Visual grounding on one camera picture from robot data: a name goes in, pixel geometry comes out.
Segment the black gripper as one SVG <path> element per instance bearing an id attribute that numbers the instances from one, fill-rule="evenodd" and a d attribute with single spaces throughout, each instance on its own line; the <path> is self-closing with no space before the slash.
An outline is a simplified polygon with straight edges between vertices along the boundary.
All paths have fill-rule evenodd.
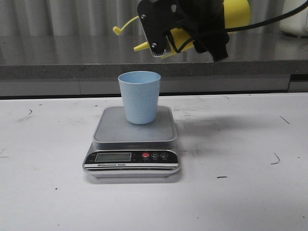
<path id="1" fill-rule="evenodd" d="M 209 52 L 214 62 L 228 57 L 222 0 L 142 0 L 137 13 L 153 57 L 179 53 L 186 31 L 198 31 L 193 42 L 198 53 Z"/>

